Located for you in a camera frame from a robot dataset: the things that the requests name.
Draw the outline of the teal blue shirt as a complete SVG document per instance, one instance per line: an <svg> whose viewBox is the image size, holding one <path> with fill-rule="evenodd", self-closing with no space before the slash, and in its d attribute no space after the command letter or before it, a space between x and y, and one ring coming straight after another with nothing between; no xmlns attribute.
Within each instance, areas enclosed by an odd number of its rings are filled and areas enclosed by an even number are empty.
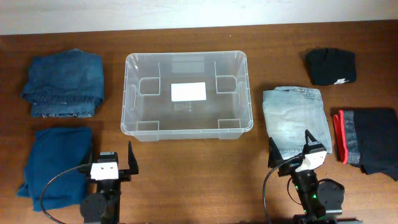
<svg viewBox="0 0 398 224"><path fill-rule="evenodd" d="M48 128L35 132L35 141L24 167L24 183L17 196L33 201L33 211L40 212L40 202L46 210L79 204L88 195L85 176L77 170L63 171L86 164L85 155L91 149L90 128ZM62 174L49 187L47 183Z"/></svg>

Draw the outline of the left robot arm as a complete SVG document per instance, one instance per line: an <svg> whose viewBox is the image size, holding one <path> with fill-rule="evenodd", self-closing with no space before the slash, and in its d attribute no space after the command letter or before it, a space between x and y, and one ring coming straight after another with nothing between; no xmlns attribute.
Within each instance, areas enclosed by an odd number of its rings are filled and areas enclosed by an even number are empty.
<svg viewBox="0 0 398 224"><path fill-rule="evenodd" d="M102 152L96 162L78 169L89 183L96 184L96 192L89 194L80 204L84 223L119 223L121 184L130 182L131 176L139 173L131 143L127 151L128 169L118 168L117 152Z"/></svg>

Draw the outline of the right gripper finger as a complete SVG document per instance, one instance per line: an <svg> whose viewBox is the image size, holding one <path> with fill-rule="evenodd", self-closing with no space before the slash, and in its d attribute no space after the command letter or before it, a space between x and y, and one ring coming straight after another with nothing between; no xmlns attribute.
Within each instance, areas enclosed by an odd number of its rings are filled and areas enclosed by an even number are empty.
<svg viewBox="0 0 398 224"><path fill-rule="evenodd" d="M275 168L284 162L280 151L272 138L269 138L268 168Z"/></svg>
<svg viewBox="0 0 398 224"><path fill-rule="evenodd" d="M315 137L311 134L311 132L309 130L305 130L305 140L306 140L306 144L311 145L314 142L317 142L317 140L315 139Z"/></svg>

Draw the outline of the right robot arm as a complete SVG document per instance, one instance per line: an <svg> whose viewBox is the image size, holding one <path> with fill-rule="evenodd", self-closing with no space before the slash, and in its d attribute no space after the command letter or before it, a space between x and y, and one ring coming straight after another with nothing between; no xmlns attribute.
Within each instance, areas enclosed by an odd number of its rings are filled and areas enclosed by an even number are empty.
<svg viewBox="0 0 398 224"><path fill-rule="evenodd" d="M326 148L317 141L310 131L305 131L306 143L303 150L290 159L283 159L280 150L272 138L269 139L268 168L278 176L290 176L288 182L295 189L303 208L303 215L294 215L293 223L337 223L337 216L342 214L345 188L331 179L317 179L315 169L323 165Z"/></svg>

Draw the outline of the dark blue jeans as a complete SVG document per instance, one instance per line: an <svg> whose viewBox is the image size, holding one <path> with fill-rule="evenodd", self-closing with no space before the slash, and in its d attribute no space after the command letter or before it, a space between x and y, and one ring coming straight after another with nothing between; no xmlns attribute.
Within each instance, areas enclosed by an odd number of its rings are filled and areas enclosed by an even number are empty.
<svg viewBox="0 0 398 224"><path fill-rule="evenodd" d="M92 117L104 101L103 59L79 49L34 57L21 97L33 117Z"/></svg>

